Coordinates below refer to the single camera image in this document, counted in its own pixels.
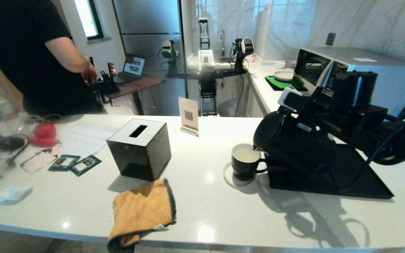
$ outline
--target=phone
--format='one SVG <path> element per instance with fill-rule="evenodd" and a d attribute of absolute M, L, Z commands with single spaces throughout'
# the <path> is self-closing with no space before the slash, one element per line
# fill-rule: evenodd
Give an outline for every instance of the phone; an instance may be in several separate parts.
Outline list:
<path fill-rule="evenodd" d="M 107 63 L 107 67 L 109 68 L 109 75 L 111 77 L 116 77 L 117 76 L 117 70 L 115 69 L 115 66 L 113 63 Z"/>

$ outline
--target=white microwave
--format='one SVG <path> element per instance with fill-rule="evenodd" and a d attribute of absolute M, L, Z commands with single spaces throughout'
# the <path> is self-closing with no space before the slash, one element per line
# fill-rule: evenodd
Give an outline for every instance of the white microwave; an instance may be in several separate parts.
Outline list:
<path fill-rule="evenodd" d="M 378 74 L 371 104 L 397 117 L 405 107 L 405 61 L 351 47 L 307 47 L 299 50 L 295 77 L 309 95 L 317 86 L 330 88 L 338 72 Z"/>

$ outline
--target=black tissue box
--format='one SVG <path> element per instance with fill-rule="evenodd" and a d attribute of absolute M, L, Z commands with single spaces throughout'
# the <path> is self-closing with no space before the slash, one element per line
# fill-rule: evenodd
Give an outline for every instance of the black tissue box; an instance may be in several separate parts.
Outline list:
<path fill-rule="evenodd" d="M 156 180 L 172 157 L 167 124 L 132 119 L 107 139 L 121 175 Z"/>

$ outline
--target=white saucer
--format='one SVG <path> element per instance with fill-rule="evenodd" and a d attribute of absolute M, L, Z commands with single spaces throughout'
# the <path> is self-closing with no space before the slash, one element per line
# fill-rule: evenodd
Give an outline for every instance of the white saucer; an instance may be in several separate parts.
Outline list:
<path fill-rule="evenodd" d="M 249 183 L 251 183 L 252 181 L 254 181 L 254 178 L 250 179 L 250 180 L 240 180 L 238 178 L 236 178 L 233 175 L 233 168 L 232 168 L 232 163 L 229 162 L 224 170 L 223 170 L 223 176 L 225 178 L 225 181 L 230 184 L 231 186 L 234 187 L 238 187 L 238 186 L 245 186 Z"/>
<path fill-rule="evenodd" d="M 275 78 L 276 78 L 276 80 L 279 80 L 281 82 L 291 82 L 291 79 L 293 79 L 294 73 L 295 72 L 293 70 L 278 71 L 278 72 L 275 72 Z"/>

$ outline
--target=orange towel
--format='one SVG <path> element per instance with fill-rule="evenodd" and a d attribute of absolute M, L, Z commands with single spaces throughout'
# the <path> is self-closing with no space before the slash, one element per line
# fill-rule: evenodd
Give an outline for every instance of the orange towel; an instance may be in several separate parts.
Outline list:
<path fill-rule="evenodd" d="M 132 250 L 140 232 L 176 223 L 176 205 L 167 179 L 144 184 L 114 198 L 115 224 L 108 238 L 111 253 Z"/>

